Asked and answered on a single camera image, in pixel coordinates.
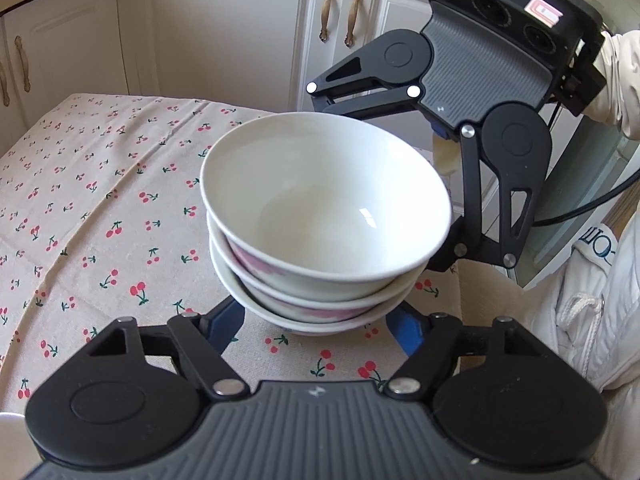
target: sleeve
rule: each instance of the sleeve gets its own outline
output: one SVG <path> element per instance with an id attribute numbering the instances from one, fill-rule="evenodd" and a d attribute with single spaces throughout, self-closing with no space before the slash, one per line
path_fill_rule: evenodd
<path id="1" fill-rule="evenodd" d="M 640 140 L 640 30 L 603 36 L 593 64 L 607 85 L 584 114 L 599 123 L 616 124 L 626 137 Z"/>

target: stacked bowls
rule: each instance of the stacked bowls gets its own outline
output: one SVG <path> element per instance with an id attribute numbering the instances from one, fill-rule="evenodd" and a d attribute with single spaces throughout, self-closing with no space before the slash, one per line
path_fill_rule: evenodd
<path id="1" fill-rule="evenodd" d="M 354 119 L 236 126 L 200 171 L 211 258 L 245 308 L 307 335 L 393 310 L 449 231 L 449 196 L 411 146 Z"/>

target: cabinet door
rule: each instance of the cabinet door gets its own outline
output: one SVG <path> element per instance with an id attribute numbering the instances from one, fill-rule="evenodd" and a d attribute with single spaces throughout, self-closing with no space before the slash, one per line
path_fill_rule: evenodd
<path id="1" fill-rule="evenodd" d="M 305 82 L 332 64 L 340 1 L 118 0 L 130 90 L 273 112 L 312 110 Z"/>
<path id="2" fill-rule="evenodd" d="M 4 42 L 0 41 L 0 157 L 8 152 L 27 131 L 8 61 Z"/>
<path id="3" fill-rule="evenodd" d="M 127 93 L 116 0 L 34 0 L 3 19 L 29 126 L 71 94 Z"/>

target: bowl rim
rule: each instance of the bowl rim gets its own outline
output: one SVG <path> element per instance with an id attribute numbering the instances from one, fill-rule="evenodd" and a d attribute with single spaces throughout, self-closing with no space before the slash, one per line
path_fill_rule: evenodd
<path id="1" fill-rule="evenodd" d="M 427 251 L 425 254 L 423 254 L 422 256 L 420 256 L 419 258 L 415 258 L 414 261 L 411 261 L 407 264 L 404 264 L 404 266 L 399 266 L 396 267 L 395 269 L 391 269 L 391 270 L 387 270 L 385 272 L 376 272 L 376 273 L 359 273 L 359 274 L 343 274 L 340 272 L 324 272 L 322 270 L 314 270 L 314 269 L 307 269 L 306 267 L 300 267 L 297 266 L 295 264 L 291 264 L 289 262 L 286 262 L 284 260 L 281 260 L 279 258 L 275 258 L 274 256 L 270 256 L 269 254 L 258 250 L 256 248 L 254 248 L 253 246 L 251 246 L 250 244 L 248 244 L 247 242 L 245 242 L 244 240 L 242 240 L 242 238 L 239 238 L 227 225 L 224 224 L 224 222 L 221 221 L 221 219 L 218 217 L 218 215 L 216 215 L 215 211 L 213 210 L 211 204 L 209 203 L 209 200 L 207 198 L 207 193 L 205 191 L 205 172 L 206 172 L 206 168 L 208 167 L 208 165 L 210 164 L 210 160 L 213 160 L 213 156 L 212 153 L 215 152 L 216 150 L 216 146 L 219 145 L 221 142 L 224 142 L 225 139 L 227 139 L 228 136 L 230 136 L 231 134 L 233 134 L 236 130 L 242 129 L 242 128 L 247 128 L 250 125 L 253 125 L 253 123 L 255 123 L 255 121 L 269 121 L 269 120 L 275 120 L 276 118 L 280 118 L 280 117 L 287 117 L 287 116 L 303 116 L 303 117 L 311 117 L 311 116 L 318 116 L 318 115 L 322 115 L 324 118 L 329 118 L 328 120 L 339 120 L 339 121 L 354 121 L 355 123 L 358 124 L 364 124 L 366 128 L 370 128 L 373 131 L 377 131 L 379 132 L 379 135 L 384 135 L 384 136 L 390 136 L 391 141 L 398 144 L 399 146 L 402 146 L 403 149 L 409 149 L 411 150 L 412 153 L 415 154 L 416 157 L 419 157 L 420 160 L 423 160 L 425 164 L 427 164 L 428 166 L 428 170 L 427 173 L 430 174 L 432 176 L 432 182 L 430 182 L 430 187 L 433 186 L 433 189 L 436 190 L 436 192 L 440 193 L 442 195 L 442 197 L 446 200 L 446 202 L 449 204 L 449 207 L 446 210 L 446 213 L 444 213 L 447 218 L 446 218 L 446 222 L 443 222 L 443 224 L 446 226 L 445 229 L 443 229 L 442 233 L 440 234 L 440 237 L 437 241 L 436 244 L 433 245 L 433 247 Z M 369 124 L 369 123 L 365 123 L 363 121 L 359 121 L 357 119 L 353 119 L 350 117 L 345 117 L 345 116 L 339 116 L 339 115 L 334 115 L 334 114 L 323 114 L 320 112 L 283 112 L 283 113 L 270 113 L 268 115 L 264 115 L 255 119 L 252 119 L 250 121 L 247 121 L 245 123 L 242 124 L 238 124 L 238 126 L 235 126 L 233 128 L 231 128 L 226 134 L 222 135 L 218 140 L 216 140 L 213 145 L 211 146 L 211 148 L 209 149 L 209 151 L 207 152 L 207 155 L 204 158 L 204 161 L 202 162 L 202 165 L 200 167 L 200 195 L 202 197 L 202 201 L 205 205 L 205 209 L 207 210 L 207 212 L 210 213 L 210 215 L 213 217 L 216 225 L 220 228 L 220 230 L 225 234 L 225 236 L 227 236 L 231 241 L 233 241 L 233 243 L 237 244 L 238 246 L 240 246 L 240 248 L 244 249 L 245 251 L 247 251 L 249 254 L 252 254 L 253 256 L 255 256 L 256 258 L 262 260 L 263 262 L 270 264 L 271 266 L 277 267 L 279 269 L 282 270 L 286 270 L 287 272 L 290 272 L 291 274 L 298 274 L 300 276 L 306 276 L 308 278 L 313 278 L 316 280 L 321 280 L 321 281 L 326 281 L 326 282 L 337 282 L 337 283 L 367 283 L 367 282 L 375 282 L 377 280 L 385 280 L 387 278 L 392 278 L 394 276 L 397 276 L 398 274 L 404 274 L 406 272 L 408 272 L 411 269 L 414 269 L 415 267 L 420 266 L 423 263 L 427 263 L 428 259 L 431 258 L 436 251 L 438 251 L 438 249 L 442 246 L 442 244 L 444 243 L 447 234 L 449 234 L 449 230 L 451 228 L 451 217 L 452 217 L 452 206 L 451 206 L 451 200 L 449 197 L 449 193 L 447 192 L 447 188 L 445 187 L 442 179 L 440 178 L 440 176 L 438 175 L 438 173 L 436 172 L 435 168 L 429 163 L 428 160 L 426 160 L 420 153 L 418 153 L 415 148 L 413 146 L 411 146 L 410 144 L 408 144 L 407 142 L 404 142 L 404 140 L 400 139 L 399 137 L 395 136 L 394 134 L 383 130 L 382 128 L 375 126 L 373 124 Z"/>
<path id="2" fill-rule="evenodd" d="M 260 281 L 248 270 L 246 270 L 242 264 L 238 261 L 235 254 L 231 250 L 228 241 L 225 238 L 225 234 L 216 225 L 215 220 L 211 217 L 207 211 L 207 229 L 209 231 L 209 238 L 215 245 L 216 249 L 220 253 L 220 256 L 225 261 L 226 265 L 230 267 L 231 271 L 242 281 L 245 285 L 251 285 L 260 290 L 261 293 L 271 296 L 275 300 L 284 301 L 286 303 L 293 304 L 302 308 L 312 308 L 315 310 L 354 310 L 357 308 L 365 308 L 368 306 L 375 306 L 383 301 L 389 300 L 396 296 L 400 291 L 405 290 L 409 285 L 413 285 L 415 280 L 424 271 L 424 265 L 415 269 L 409 270 L 404 274 L 396 277 L 389 284 L 377 290 L 373 294 L 365 296 L 364 298 L 358 298 L 357 300 L 348 301 L 314 301 L 304 300 L 303 298 L 297 298 L 285 292 L 281 292 L 272 286 Z"/>
<path id="3" fill-rule="evenodd" d="M 383 316 L 386 316 L 389 312 L 395 309 L 411 292 L 413 285 L 407 287 L 401 293 L 383 301 L 372 309 L 350 319 L 343 321 L 336 321 L 333 323 L 305 323 L 302 321 L 294 321 L 287 319 L 286 317 L 278 316 L 270 310 L 267 310 L 261 306 L 257 301 L 253 300 L 249 294 L 242 288 L 239 283 L 239 278 L 234 274 L 231 268 L 223 260 L 222 256 L 216 249 L 213 241 L 209 239 L 209 254 L 213 263 L 213 268 L 216 271 L 216 275 L 222 284 L 225 286 L 228 293 L 246 309 L 251 310 L 256 316 L 261 317 L 265 321 L 273 323 L 276 326 L 284 328 L 286 330 L 293 330 L 297 332 L 307 333 L 337 333 L 346 332 L 347 330 L 353 330 L 354 328 L 361 327 L 367 323 L 372 323 Z"/>

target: cabinet handle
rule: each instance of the cabinet handle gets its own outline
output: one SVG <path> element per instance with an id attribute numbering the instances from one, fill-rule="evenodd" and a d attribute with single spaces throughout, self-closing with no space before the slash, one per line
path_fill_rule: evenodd
<path id="1" fill-rule="evenodd" d="M 322 5 L 322 15 L 321 15 L 322 27 L 320 28 L 320 41 L 322 41 L 323 43 L 329 38 L 329 35 L 326 31 L 326 24 L 329 21 L 330 10 L 331 10 L 331 0 L 324 0 L 324 4 Z"/>
<path id="2" fill-rule="evenodd" d="M 15 47 L 18 49 L 18 54 L 20 54 L 20 62 L 22 63 L 22 75 L 24 76 L 24 91 L 28 92 L 31 90 L 31 83 L 29 82 L 29 60 L 27 59 L 27 53 L 24 51 L 22 47 L 22 38 L 20 36 L 15 37 Z"/>
<path id="3" fill-rule="evenodd" d="M 0 87 L 2 87 L 2 104 L 4 106 L 9 105 L 9 92 L 6 89 L 6 74 L 4 73 L 4 67 L 0 62 Z"/>
<path id="4" fill-rule="evenodd" d="M 351 48 L 353 46 L 353 27 L 356 26 L 356 18 L 358 17 L 358 4 L 360 0 L 351 0 L 351 9 L 349 10 L 349 21 L 347 22 L 347 37 L 344 38 L 344 44 Z"/>

